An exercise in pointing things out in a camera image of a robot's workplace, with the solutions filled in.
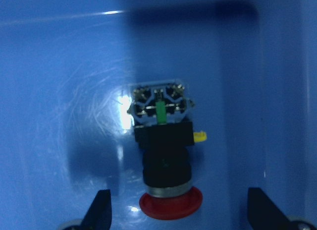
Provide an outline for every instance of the blue surface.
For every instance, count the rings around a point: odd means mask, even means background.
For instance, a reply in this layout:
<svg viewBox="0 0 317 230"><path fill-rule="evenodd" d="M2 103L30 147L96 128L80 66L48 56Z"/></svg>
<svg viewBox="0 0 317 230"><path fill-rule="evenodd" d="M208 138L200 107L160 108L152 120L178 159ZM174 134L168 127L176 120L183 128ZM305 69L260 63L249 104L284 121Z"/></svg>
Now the blue surface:
<svg viewBox="0 0 317 230"><path fill-rule="evenodd" d="M250 229L249 186L317 224L317 0L0 1L0 229L57 229L101 188L113 230ZM204 201L158 221L124 110L128 84L173 78L209 136Z"/></svg>

